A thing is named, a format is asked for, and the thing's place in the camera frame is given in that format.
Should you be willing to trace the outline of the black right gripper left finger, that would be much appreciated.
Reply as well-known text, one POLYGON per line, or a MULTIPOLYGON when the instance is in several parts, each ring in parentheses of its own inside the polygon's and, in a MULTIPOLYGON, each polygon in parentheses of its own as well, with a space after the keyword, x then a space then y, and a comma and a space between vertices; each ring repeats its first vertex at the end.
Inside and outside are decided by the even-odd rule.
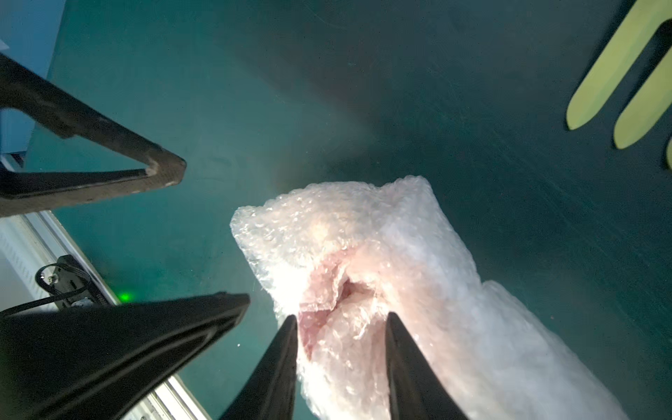
POLYGON ((220 419, 292 419, 294 413, 298 321, 288 316, 236 399, 220 419))

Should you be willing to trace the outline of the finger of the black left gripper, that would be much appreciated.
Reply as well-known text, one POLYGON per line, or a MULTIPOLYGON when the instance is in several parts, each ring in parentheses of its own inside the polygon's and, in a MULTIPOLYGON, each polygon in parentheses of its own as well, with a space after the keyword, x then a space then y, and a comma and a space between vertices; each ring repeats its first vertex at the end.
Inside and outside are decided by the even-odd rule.
POLYGON ((1 320, 3 419, 119 419, 235 328, 246 294, 1 320))
POLYGON ((182 157, 130 131, 39 77, 1 58, 1 106, 31 117, 63 139, 80 136, 133 159, 142 169, 99 173, 17 173, 1 170, 1 215, 71 207, 172 187, 182 182, 182 157))

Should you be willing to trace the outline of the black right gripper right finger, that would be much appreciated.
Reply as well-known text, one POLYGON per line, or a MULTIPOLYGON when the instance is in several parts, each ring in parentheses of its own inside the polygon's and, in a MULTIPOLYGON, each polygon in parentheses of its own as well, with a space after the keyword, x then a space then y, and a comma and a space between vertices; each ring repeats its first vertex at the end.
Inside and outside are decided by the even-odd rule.
POLYGON ((467 420, 396 313, 386 321, 385 355, 392 419, 467 420))

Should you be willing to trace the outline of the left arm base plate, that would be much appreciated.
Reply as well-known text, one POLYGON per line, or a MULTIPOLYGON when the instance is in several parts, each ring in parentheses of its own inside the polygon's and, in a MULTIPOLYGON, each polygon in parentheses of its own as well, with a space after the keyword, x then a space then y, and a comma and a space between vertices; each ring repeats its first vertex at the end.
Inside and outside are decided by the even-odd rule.
POLYGON ((62 255, 52 264, 38 269, 34 280, 50 297, 59 310, 74 306, 109 306, 94 279, 72 256, 62 255))

